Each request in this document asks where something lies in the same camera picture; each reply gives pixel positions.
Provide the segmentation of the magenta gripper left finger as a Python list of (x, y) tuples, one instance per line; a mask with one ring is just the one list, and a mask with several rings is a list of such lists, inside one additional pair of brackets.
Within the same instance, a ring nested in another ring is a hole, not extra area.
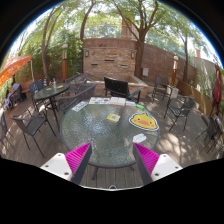
[(77, 185), (80, 184), (92, 154), (91, 143), (84, 144), (65, 155), (68, 165), (72, 171), (71, 181)]

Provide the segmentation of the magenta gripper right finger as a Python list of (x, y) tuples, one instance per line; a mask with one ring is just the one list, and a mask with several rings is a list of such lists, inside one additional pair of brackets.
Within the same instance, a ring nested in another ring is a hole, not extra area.
[(152, 183), (152, 171), (160, 155), (138, 143), (133, 144), (133, 155), (144, 185)]

